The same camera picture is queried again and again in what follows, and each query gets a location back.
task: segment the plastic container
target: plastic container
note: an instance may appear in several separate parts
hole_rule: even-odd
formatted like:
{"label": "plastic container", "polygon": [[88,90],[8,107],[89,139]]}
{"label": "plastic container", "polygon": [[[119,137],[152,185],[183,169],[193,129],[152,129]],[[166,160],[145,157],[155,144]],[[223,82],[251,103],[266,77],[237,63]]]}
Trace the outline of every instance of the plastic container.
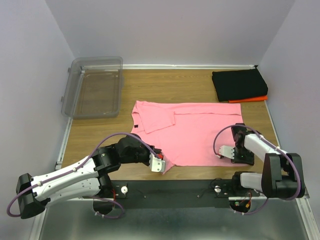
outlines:
{"label": "plastic container", "polygon": [[74,119],[114,118],[119,114],[123,59],[83,57],[72,62],[61,113]]}

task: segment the gray floor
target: gray floor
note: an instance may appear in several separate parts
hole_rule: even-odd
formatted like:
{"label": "gray floor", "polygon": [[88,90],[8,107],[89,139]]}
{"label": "gray floor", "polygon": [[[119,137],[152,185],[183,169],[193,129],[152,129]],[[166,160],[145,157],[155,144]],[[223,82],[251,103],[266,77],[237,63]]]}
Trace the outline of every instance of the gray floor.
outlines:
{"label": "gray floor", "polygon": [[47,210],[40,239],[304,240],[308,237],[295,200],[272,199],[261,212],[249,216],[213,207],[129,209],[123,218],[115,220],[94,216],[92,201],[76,200]]}

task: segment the pink polo shirt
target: pink polo shirt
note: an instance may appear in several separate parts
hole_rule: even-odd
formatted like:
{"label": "pink polo shirt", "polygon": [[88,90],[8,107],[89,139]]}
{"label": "pink polo shirt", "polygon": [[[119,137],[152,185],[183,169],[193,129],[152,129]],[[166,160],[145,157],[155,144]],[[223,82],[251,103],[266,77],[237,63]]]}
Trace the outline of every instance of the pink polo shirt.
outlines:
{"label": "pink polo shirt", "polygon": [[[245,166],[218,158],[213,151],[217,133],[224,127],[242,123],[241,105],[236,103],[154,103],[136,101],[132,133],[149,145],[162,149],[165,172],[176,166]],[[234,146],[231,129],[220,134],[220,146]]]}

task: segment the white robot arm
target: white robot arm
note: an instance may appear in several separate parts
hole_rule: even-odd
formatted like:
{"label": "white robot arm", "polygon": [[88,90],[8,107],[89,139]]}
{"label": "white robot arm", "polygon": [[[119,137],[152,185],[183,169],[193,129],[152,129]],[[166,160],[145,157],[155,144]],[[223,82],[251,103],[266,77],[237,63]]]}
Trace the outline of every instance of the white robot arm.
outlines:
{"label": "white robot arm", "polygon": [[233,163],[253,165],[257,155],[263,161],[263,172],[236,172],[232,180],[239,188],[254,189],[268,198],[290,198],[300,184],[296,197],[305,193],[301,157],[288,153],[268,142],[258,132],[247,130],[243,123],[231,127],[235,147],[221,146],[219,157],[231,159]]}
{"label": "white robot arm", "polygon": [[34,217],[45,208],[77,197],[112,197],[113,186],[108,173],[117,171],[121,164],[143,163],[152,172],[164,172],[166,162],[161,149],[149,147],[153,153],[139,140],[126,136],[118,143],[98,148],[91,158],[87,156],[60,170],[34,177],[28,173],[21,175],[16,188],[17,195],[37,185],[17,198],[21,218]]}

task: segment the folded clothing stack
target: folded clothing stack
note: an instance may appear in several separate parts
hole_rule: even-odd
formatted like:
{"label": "folded clothing stack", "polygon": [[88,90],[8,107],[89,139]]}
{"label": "folded clothing stack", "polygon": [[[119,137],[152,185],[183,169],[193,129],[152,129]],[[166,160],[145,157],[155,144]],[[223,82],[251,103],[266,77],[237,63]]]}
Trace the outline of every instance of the folded clothing stack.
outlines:
{"label": "folded clothing stack", "polygon": [[268,87],[258,69],[217,71],[212,81],[219,102],[256,102],[268,99]]}

